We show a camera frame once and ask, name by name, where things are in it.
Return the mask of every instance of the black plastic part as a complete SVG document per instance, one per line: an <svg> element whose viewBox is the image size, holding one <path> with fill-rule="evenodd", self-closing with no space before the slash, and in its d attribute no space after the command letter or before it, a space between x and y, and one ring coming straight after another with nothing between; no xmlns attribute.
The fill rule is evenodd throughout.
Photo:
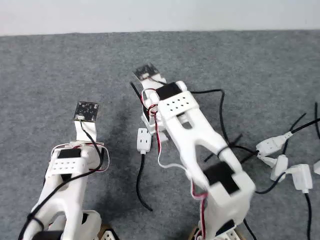
<svg viewBox="0 0 320 240"><path fill-rule="evenodd" d="M72 148L72 149L63 149L60 151L58 159L70 159L70 158L80 158L81 149Z"/></svg>
<svg viewBox="0 0 320 240"><path fill-rule="evenodd" d="M223 224L222 227L216 232L216 236L223 234L224 232L228 231L229 229L232 229L235 226L235 222L233 220L227 221L225 224Z"/></svg>
<svg viewBox="0 0 320 240"><path fill-rule="evenodd" d="M204 170L203 173L207 177L210 186L220 182L228 194L233 194L239 190L238 185L232 178L232 175L235 172L224 161L210 166L208 169Z"/></svg>
<svg viewBox="0 0 320 240"><path fill-rule="evenodd" d="M115 240L120 240L119 237L117 236L115 230L113 230L113 228L106 229L106 230L104 231L104 233L105 233L106 231L112 232L112 235L114 236L114 239L115 239Z"/></svg>
<svg viewBox="0 0 320 240"><path fill-rule="evenodd" d="M60 240L63 231L40 231L32 240Z"/></svg>
<svg viewBox="0 0 320 240"><path fill-rule="evenodd" d="M144 113L146 119L149 121L150 120L150 116L148 114L148 109L145 106L143 106L143 113Z"/></svg>
<svg viewBox="0 0 320 240"><path fill-rule="evenodd" d="M158 94L160 100L168 99L174 95L182 93L181 89L175 82L159 87L155 91Z"/></svg>
<svg viewBox="0 0 320 240"><path fill-rule="evenodd" d="M72 174L68 173L68 174L61 174L62 177L62 181L68 181L71 178Z"/></svg>
<svg viewBox="0 0 320 240"><path fill-rule="evenodd" d="M84 224L84 223L87 221L88 216L89 216L88 213L83 213L83 214L82 214L82 222L81 222L81 224Z"/></svg>
<svg viewBox="0 0 320 240"><path fill-rule="evenodd" d="M152 76L157 75L158 73L159 73L158 69L156 69L152 63L148 63L146 65L140 66L136 70L133 71L133 74L140 81L151 78Z"/></svg>
<svg viewBox="0 0 320 240"><path fill-rule="evenodd" d="M96 122L99 104L96 102L79 101L75 113L74 121Z"/></svg>

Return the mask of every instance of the circuit board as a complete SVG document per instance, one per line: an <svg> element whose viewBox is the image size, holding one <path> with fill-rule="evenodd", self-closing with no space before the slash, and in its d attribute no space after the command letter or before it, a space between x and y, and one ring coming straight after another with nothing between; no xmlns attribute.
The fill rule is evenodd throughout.
<svg viewBox="0 0 320 240"><path fill-rule="evenodd" d="M79 101L75 113L74 121L96 122L99 104L96 102Z"/></svg>

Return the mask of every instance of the gray carpet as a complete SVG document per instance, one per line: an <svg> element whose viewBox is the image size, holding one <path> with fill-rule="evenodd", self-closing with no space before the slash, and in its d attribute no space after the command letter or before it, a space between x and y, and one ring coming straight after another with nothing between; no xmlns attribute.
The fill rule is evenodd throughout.
<svg viewBox="0 0 320 240"><path fill-rule="evenodd" d="M314 118L320 102L320 31L226 31L65 34L0 37L0 238L16 239L41 189L50 151L74 140L77 101L99 102L98 140L109 148L110 169L89 177L84 207L97 210L122 240L183 240L199 219L198 202L180 169L156 162L156 144L146 155L136 197L141 106L129 81L132 70L154 63L169 82L190 90L223 88L230 139L254 148L285 133L304 112ZM213 128L219 124L220 94L197 95ZM289 165L320 159L320 140L311 126L288 146ZM172 142L163 144L165 163L179 162ZM201 149L199 162L207 155ZM246 153L235 151L241 159ZM259 190L271 169L257 159L244 164ZM311 238L320 235L320 176L313 174ZM307 203L291 176L252 199L247 221L259 240L306 239ZM251 239L243 226L247 239Z"/></svg>

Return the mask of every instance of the white plug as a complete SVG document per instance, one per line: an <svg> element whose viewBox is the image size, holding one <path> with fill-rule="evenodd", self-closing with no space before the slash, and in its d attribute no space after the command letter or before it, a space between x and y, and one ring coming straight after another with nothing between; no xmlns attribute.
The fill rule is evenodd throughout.
<svg viewBox="0 0 320 240"><path fill-rule="evenodd" d="M285 172L287 174L292 174L295 189L301 190L306 194L309 192L309 189L313 188L310 167L308 164L294 165Z"/></svg>
<svg viewBox="0 0 320 240"><path fill-rule="evenodd" d="M280 155L278 156L277 160L276 160L276 164L274 165L274 167L272 168L272 172L271 172L271 176L270 179L272 181L277 180L277 178L284 172L286 171L288 168L288 158L286 157L286 155ZM279 183L284 180L286 178L286 175L284 174L280 180Z"/></svg>
<svg viewBox="0 0 320 240"><path fill-rule="evenodd" d="M313 165L313 171L320 175L320 160Z"/></svg>
<svg viewBox="0 0 320 240"><path fill-rule="evenodd" d="M151 148L151 134L146 128L139 128L136 138L136 149L140 154L146 154L150 152Z"/></svg>
<svg viewBox="0 0 320 240"><path fill-rule="evenodd" d="M273 168L277 163L277 159L268 156L262 156L260 159L271 168Z"/></svg>
<svg viewBox="0 0 320 240"><path fill-rule="evenodd" d="M274 154L280 149L282 149L285 142L292 136L292 132L288 131L287 133L270 137L256 145L256 149L259 151L258 158L269 156L270 154Z"/></svg>

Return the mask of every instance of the white plastic bracket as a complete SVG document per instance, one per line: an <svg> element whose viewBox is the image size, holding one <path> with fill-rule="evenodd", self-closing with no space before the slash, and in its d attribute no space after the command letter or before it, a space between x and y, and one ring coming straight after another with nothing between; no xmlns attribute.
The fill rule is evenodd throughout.
<svg viewBox="0 0 320 240"><path fill-rule="evenodd" d="M86 141L91 142L90 138L86 135L86 133L81 128L80 121L74 121L75 130L76 130L76 140L77 141ZM82 121L83 129L87 131L88 134L93 138L93 140L97 141L97 129L95 122Z"/></svg>

